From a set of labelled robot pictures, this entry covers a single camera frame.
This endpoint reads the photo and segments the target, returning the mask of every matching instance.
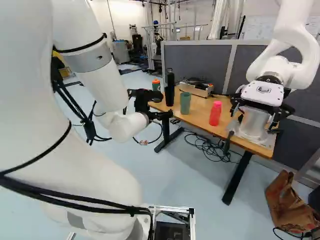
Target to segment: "water bottle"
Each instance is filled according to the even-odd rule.
[[[155,79],[155,80],[153,80],[152,81],[152,90],[153,91],[161,91],[161,89],[160,89],[160,80],[158,80],[158,79]]]
[[[211,108],[210,118],[209,118],[209,124],[211,126],[218,126],[221,110],[222,110],[222,102],[214,101],[213,106]]]

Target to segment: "green cup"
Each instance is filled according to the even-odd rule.
[[[190,113],[191,93],[182,92],[180,94],[180,112],[182,115],[188,115]]]

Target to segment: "robot logo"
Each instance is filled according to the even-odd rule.
[[[271,92],[271,88],[266,86],[258,86],[256,90],[262,94],[269,94]]]

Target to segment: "whiteboard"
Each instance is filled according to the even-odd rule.
[[[276,15],[247,16],[241,32],[241,38],[244,40],[272,39],[276,21]],[[320,15],[311,15],[306,29],[320,42]]]

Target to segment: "metal container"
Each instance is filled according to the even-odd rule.
[[[189,92],[193,95],[197,95],[202,98],[207,98],[210,96],[211,92],[214,90],[212,84],[201,83],[201,84],[189,84],[181,81],[179,84],[180,91]]]
[[[265,129],[270,114],[252,107],[243,107],[245,112],[238,134],[253,142],[263,142],[268,138]]]

